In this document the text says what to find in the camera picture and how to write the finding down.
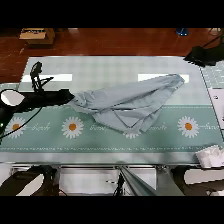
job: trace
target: cloth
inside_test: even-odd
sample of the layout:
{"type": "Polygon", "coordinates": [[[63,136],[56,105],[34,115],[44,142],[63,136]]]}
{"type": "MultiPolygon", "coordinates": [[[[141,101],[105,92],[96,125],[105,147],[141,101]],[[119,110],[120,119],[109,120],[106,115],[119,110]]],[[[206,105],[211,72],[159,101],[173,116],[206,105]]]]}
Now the cloth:
{"type": "Polygon", "coordinates": [[[125,133],[146,132],[156,121],[161,107],[184,83],[180,75],[74,94],[69,104],[90,114],[95,121],[125,133]]]}

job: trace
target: crumpled towel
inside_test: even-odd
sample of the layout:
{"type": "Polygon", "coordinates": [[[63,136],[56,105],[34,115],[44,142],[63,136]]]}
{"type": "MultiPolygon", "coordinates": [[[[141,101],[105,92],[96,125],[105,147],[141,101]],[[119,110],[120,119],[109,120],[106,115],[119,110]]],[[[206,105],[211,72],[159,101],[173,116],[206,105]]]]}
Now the crumpled towel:
{"type": "Polygon", "coordinates": [[[69,104],[77,112],[90,114],[95,121],[125,133],[146,132],[156,121],[161,107],[184,83],[180,75],[74,94],[69,104]]]}

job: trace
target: cardboard box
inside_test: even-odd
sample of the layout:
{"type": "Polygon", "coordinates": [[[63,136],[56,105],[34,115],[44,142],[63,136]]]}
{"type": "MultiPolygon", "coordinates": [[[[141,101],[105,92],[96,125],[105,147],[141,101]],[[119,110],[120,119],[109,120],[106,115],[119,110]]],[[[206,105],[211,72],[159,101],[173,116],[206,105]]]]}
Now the cardboard box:
{"type": "Polygon", "coordinates": [[[55,33],[53,28],[23,28],[20,39],[25,40],[28,44],[52,44],[55,33]],[[37,33],[29,32],[30,30],[41,31],[37,33]]]}

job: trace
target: white flower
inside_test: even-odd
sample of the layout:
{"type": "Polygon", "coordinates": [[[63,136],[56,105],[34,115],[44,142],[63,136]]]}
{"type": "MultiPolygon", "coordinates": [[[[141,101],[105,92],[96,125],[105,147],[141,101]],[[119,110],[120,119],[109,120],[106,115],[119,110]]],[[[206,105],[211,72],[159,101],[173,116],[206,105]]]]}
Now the white flower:
{"type": "Polygon", "coordinates": [[[199,133],[199,127],[194,118],[182,117],[179,119],[177,127],[179,127],[178,130],[182,131],[182,135],[185,135],[185,137],[194,138],[199,133]]]}
{"type": "Polygon", "coordinates": [[[63,122],[63,135],[65,135],[66,138],[75,138],[76,136],[82,134],[81,131],[83,130],[83,126],[83,122],[78,117],[69,117],[65,122],[63,122]]]}
{"type": "MultiPolygon", "coordinates": [[[[11,121],[6,126],[5,131],[7,133],[9,133],[11,131],[14,131],[14,130],[18,129],[20,126],[22,126],[24,123],[25,123],[25,119],[23,119],[21,117],[14,117],[14,118],[11,119],[11,121]]],[[[15,132],[13,132],[12,134],[10,134],[8,137],[9,138],[17,138],[18,136],[23,134],[24,130],[26,130],[26,125],[24,125],[19,130],[17,130],[15,132]]]]}
{"type": "Polygon", "coordinates": [[[127,133],[127,132],[124,132],[123,135],[125,135],[126,138],[136,138],[138,137],[139,135],[141,134],[141,132],[139,131],[138,133],[127,133]]]}

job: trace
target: brown floor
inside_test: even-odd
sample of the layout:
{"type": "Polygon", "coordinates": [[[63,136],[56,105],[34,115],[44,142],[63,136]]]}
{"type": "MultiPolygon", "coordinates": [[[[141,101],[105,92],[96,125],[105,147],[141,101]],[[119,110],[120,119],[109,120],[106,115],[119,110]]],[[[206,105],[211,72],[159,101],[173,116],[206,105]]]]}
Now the brown floor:
{"type": "Polygon", "coordinates": [[[0,29],[0,83],[19,82],[31,56],[185,56],[215,37],[216,29],[209,30],[189,28],[180,37],[175,28],[70,28],[57,32],[52,46],[37,48],[19,40],[21,29],[0,29]]]}

